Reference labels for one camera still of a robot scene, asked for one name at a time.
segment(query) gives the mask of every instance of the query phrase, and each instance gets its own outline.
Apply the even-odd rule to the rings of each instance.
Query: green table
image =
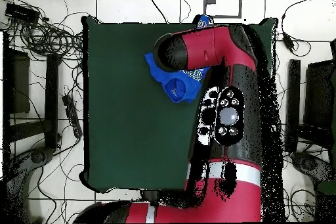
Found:
[[[184,187],[194,147],[198,102],[170,101],[150,75],[144,55],[159,37],[192,24],[97,24],[88,29],[89,156],[83,178],[100,192]],[[272,68],[275,20],[251,26],[264,40]]]

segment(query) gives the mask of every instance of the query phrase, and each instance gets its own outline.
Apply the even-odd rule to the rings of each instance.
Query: blue cloth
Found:
[[[209,17],[203,14],[196,28],[204,28],[208,25]],[[163,90],[173,102],[186,101],[190,103],[197,97],[201,89],[201,79],[205,77],[209,68],[165,72],[156,65],[153,53],[145,54],[144,57],[150,66],[150,74],[157,82],[161,83]]]

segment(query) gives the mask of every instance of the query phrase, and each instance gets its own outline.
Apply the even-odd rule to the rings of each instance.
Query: tangled wires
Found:
[[[285,208],[287,210],[286,221],[290,222],[289,218],[292,215],[297,222],[312,221],[315,216],[315,204],[304,203],[302,205],[293,201],[294,196],[299,192],[305,192],[315,198],[315,194],[306,189],[299,189],[294,191],[289,197],[288,192],[283,189]]]
[[[49,23],[49,19],[46,17],[43,9],[39,7],[31,6],[28,3],[25,3],[21,0],[16,0],[21,2],[20,6],[26,7],[33,11],[37,11],[39,13],[39,20],[37,24],[27,23],[22,20],[17,20],[15,18],[9,18],[9,22],[1,23],[6,26],[6,31],[13,31],[14,35],[10,44],[14,42],[15,37],[20,37],[23,46],[15,45],[21,49],[29,50],[31,55],[33,53],[39,56],[47,56],[48,54],[57,54],[62,57],[64,60],[78,60],[79,64],[82,59],[82,51],[83,51],[83,38],[82,32],[78,34],[74,34],[74,31],[65,25],[65,20],[74,14],[87,14],[91,16],[87,12],[74,12],[71,14],[67,14],[66,17],[60,23]]]

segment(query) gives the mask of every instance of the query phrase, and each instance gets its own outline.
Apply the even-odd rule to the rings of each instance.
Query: electrical outlet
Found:
[[[242,0],[204,0],[204,8],[213,18],[241,18]]]

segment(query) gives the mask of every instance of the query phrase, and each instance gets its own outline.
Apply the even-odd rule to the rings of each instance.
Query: round button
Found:
[[[239,105],[238,99],[232,99],[231,104],[232,105]]]
[[[216,91],[211,91],[211,92],[209,93],[209,97],[216,98],[216,97],[217,97],[217,92],[216,92]]]
[[[210,105],[212,105],[212,103],[213,103],[213,101],[211,100],[211,99],[206,99],[205,101],[204,101],[204,106],[205,107],[208,107],[208,106],[210,106]]]
[[[239,119],[236,109],[232,107],[222,109],[221,112],[219,113],[219,117],[220,122],[223,125],[233,125]]]
[[[226,128],[225,128],[225,127],[220,127],[219,130],[218,130],[218,133],[219,133],[220,135],[225,135],[225,133],[226,133]]]
[[[201,127],[200,129],[199,129],[199,134],[201,134],[201,135],[206,135],[207,133],[208,133],[208,129],[206,128],[206,127]]]
[[[212,125],[216,120],[215,108],[207,108],[203,110],[201,117],[205,125]]]
[[[238,130],[235,127],[230,128],[230,134],[231,135],[237,135],[237,133],[238,133]]]
[[[220,105],[222,107],[227,107],[228,106],[228,100],[227,99],[223,99],[222,101],[220,101]]]
[[[232,98],[234,96],[234,92],[233,91],[227,91],[226,96]]]

